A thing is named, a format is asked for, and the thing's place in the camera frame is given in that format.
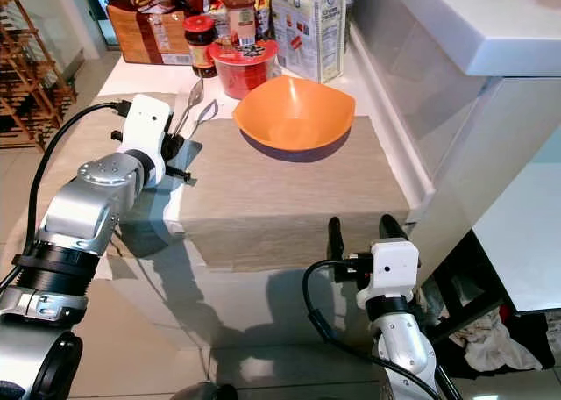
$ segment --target wooden rack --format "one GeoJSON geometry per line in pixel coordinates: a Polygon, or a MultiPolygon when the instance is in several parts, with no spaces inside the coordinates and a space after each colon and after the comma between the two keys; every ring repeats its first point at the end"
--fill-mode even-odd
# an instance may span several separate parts
{"type": "Polygon", "coordinates": [[[0,148],[45,151],[75,101],[23,5],[0,0],[0,148]]]}

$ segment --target metal tongs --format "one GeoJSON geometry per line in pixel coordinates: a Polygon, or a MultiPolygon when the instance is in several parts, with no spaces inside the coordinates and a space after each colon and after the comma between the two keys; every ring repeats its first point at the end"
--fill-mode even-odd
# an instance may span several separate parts
{"type": "Polygon", "coordinates": [[[191,92],[189,93],[189,100],[187,103],[187,107],[185,108],[185,111],[183,111],[183,113],[181,114],[181,118],[177,123],[177,125],[175,126],[174,133],[172,134],[172,138],[174,138],[179,133],[179,131],[181,131],[181,128],[183,128],[183,126],[187,122],[187,119],[189,117],[189,112],[194,106],[197,106],[202,101],[203,96],[204,96],[204,85],[202,84],[202,78],[201,78],[198,82],[196,82],[195,86],[193,86],[193,89],[191,89],[191,92]]]}

